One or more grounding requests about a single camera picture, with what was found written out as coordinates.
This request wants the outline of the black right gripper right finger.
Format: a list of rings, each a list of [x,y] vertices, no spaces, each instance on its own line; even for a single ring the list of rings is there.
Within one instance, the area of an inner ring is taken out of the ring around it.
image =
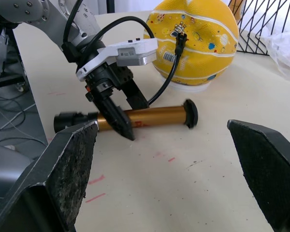
[[[245,180],[275,232],[290,232],[290,142],[265,126],[230,119]]]

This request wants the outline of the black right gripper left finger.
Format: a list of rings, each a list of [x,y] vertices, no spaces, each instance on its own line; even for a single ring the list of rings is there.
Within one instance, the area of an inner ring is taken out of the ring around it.
[[[0,232],[73,232],[93,159],[94,121],[58,132],[0,201]]]

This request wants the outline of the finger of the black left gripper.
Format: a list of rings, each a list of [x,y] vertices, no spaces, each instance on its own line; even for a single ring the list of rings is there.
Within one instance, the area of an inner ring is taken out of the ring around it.
[[[127,102],[133,110],[149,108],[149,103],[144,97],[133,79],[121,86],[121,90],[127,97]]]
[[[95,97],[93,102],[114,131],[131,141],[135,140],[129,117],[110,97]]]

